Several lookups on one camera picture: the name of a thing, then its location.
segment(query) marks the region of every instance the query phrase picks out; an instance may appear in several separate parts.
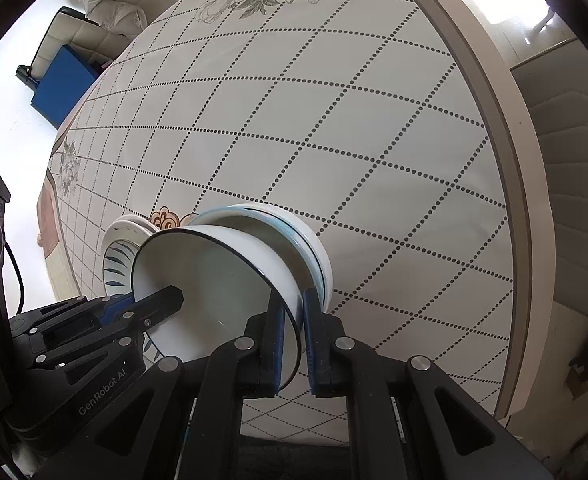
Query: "white ceramic dish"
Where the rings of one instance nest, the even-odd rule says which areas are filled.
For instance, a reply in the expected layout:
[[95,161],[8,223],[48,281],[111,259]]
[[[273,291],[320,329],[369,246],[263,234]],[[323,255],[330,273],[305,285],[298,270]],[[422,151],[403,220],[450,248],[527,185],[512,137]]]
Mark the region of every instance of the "white ceramic dish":
[[247,204],[243,204],[206,211],[195,216],[189,225],[207,224],[237,229],[263,241],[288,266],[298,288],[303,291],[314,286],[318,291],[320,304],[325,304],[328,292],[325,290],[324,273],[319,258],[305,238],[285,220],[273,212],[251,209]]
[[[302,321],[300,292],[287,265],[265,243],[235,229],[186,226],[149,237],[133,264],[134,298],[167,285],[183,291],[183,306],[148,335],[164,355],[183,361],[207,356],[243,335],[247,319],[267,309],[272,290]],[[286,329],[284,356],[296,353],[296,334]],[[285,373],[291,371],[290,361],[284,359]]]
[[155,233],[155,232],[160,231],[160,229],[157,226],[155,226],[154,224],[152,224],[152,222],[150,222],[146,218],[143,218],[142,216],[123,215],[123,216],[116,219],[116,221],[119,221],[119,220],[129,220],[130,222],[134,222],[135,224],[138,224],[141,227],[143,227],[144,229],[148,230],[150,233]]
[[323,301],[323,311],[326,312],[330,306],[330,300],[332,299],[332,292],[334,291],[334,279],[332,277],[332,265],[330,264],[330,258],[327,256],[327,252],[318,239],[316,233],[303,222],[294,213],[287,211],[281,207],[275,205],[250,202],[245,204],[239,204],[239,207],[244,207],[249,210],[263,211],[274,215],[292,227],[302,238],[306,241],[309,247],[312,249],[314,256],[320,266],[323,282],[325,285],[325,301]]
[[107,228],[101,242],[101,254],[103,255],[103,285],[108,296],[128,294],[132,291],[134,256],[142,243],[151,235],[152,231],[146,227],[123,217],[116,219]]

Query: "dotted grid pattern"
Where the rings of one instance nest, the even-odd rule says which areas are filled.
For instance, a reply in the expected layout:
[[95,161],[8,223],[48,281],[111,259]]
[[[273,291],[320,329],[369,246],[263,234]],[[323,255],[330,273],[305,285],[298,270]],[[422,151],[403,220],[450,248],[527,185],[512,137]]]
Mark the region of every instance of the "dotted grid pattern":
[[[104,294],[100,242],[121,214],[278,205],[324,244],[348,335],[434,359],[492,412],[510,231],[485,125],[437,31],[413,0],[295,0],[203,23],[205,1],[139,35],[67,133],[80,168],[58,206],[82,293]],[[311,397],[306,373],[303,359],[276,398],[246,401],[243,432],[346,445],[344,399]]]

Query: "blue gripper pad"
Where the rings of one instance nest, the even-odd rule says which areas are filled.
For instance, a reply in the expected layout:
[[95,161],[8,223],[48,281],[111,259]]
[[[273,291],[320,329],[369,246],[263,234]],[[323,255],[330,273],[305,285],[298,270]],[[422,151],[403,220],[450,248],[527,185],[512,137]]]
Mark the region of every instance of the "blue gripper pad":
[[274,338],[274,395],[279,393],[280,374],[283,368],[283,341],[285,339],[285,304],[278,309],[276,336]]
[[119,316],[127,311],[132,303],[134,303],[134,294],[131,292],[129,294],[124,294],[123,297],[120,298],[120,301],[111,304],[105,309],[103,317],[101,317],[101,325],[107,326],[119,319]]
[[318,300],[316,298],[316,289],[315,288],[308,288],[303,293],[303,320],[305,323],[305,348],[306,348],[306,358],[308,360],[308,378],[309,378],[309,387],[311,390],[312,395],[316,394],[316,367],[314,366],[315,358],[314,358],[314,344],[311,341],[312,332],[312,319],[310,316],[310,309],[311,308],[319,308]]

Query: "black cable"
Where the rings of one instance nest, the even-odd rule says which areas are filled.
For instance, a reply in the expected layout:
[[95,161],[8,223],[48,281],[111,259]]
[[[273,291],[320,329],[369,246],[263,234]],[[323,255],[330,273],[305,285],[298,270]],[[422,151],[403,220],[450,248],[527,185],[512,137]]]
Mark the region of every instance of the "black cable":
[[23,311],[23,303],[25,302],[25,289],[23,288],[23,279],[21,278],[21,271],[18,270],[18,265],[16,264],[14,253],[10,249],[10,244],[7,243],[7,240],[5,241],[5,250],[7,251],[10,260],[12,261],[12,265],[14,266],[14,272],[16,272],[16,278],[18,279],[18,286],[21,289],[21,299],[18,302],[18,310],[15,314],[15,316],[18,316]]

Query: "orange floral motif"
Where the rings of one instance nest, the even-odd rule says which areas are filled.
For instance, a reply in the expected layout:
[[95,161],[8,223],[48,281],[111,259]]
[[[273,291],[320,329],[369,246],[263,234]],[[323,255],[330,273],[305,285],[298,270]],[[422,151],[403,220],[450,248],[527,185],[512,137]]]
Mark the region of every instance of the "orange floral motif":
[[161,209],[152,213],[149,221],[159,229],[172,229],[181,225],[187,225],[193,216],[196,216],[196,213],[186,215],[180,219],[176,213],[171,212],[170,209],[164,205]]

